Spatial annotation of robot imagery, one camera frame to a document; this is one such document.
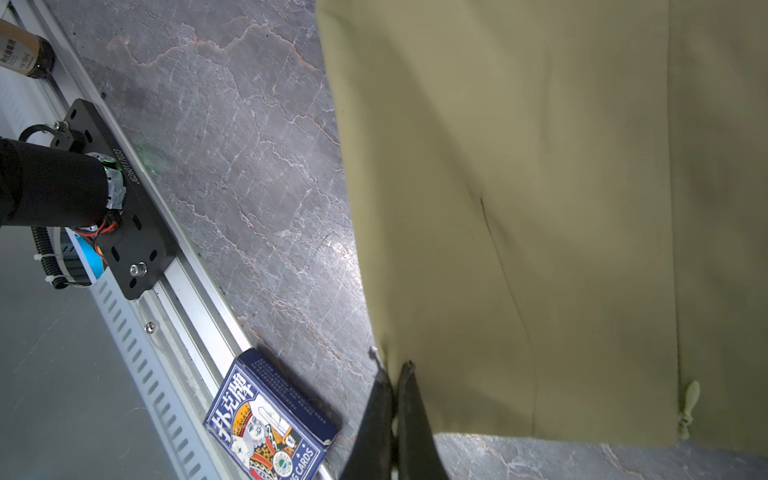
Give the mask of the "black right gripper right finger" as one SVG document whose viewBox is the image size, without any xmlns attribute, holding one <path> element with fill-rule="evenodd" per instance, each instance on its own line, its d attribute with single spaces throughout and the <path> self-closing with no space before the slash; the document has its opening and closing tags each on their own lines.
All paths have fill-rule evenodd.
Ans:
<svg viewBox="0 0 768 480">
<path fill-rule="evenodd" d="M 400 479 L 448 479 L 412 362 L 403 365 L 397 387 L 397 463 Z"/>
</svg>

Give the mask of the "olive khaki skirt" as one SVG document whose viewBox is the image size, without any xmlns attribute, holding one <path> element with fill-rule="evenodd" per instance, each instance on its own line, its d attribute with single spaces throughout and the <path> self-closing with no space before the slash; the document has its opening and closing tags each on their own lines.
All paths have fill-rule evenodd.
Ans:
<svg viewBox="0 0 768 480">
<path fill-rule="evenodd" d="M 367 310 L 438 433 L 767 451 L 767 5 L 319 1 Z"/>
</svg>

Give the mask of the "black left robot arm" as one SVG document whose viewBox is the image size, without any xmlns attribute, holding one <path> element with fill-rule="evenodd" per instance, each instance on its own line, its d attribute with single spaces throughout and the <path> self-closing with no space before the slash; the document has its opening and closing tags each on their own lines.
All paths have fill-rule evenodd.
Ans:
<svg viewBox="0 0 768 480">
<path fill-rule="evenodd" d="M 91 155 L 1 140 L 1 224 L 87 227 L 123 208 L 122 172 Z"/>
</svg>

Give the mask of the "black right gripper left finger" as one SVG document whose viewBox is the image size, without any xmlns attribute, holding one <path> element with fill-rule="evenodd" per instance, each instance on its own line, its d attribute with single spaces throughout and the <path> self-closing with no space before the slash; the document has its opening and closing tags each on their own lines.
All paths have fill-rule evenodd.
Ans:
<svg viewBox="0 0 768 480">
<path fill-rule="evenodd" d="M 340 480 L 390 480 L 393 466 L 394 390 L 379 369 Z"/>
</svg>

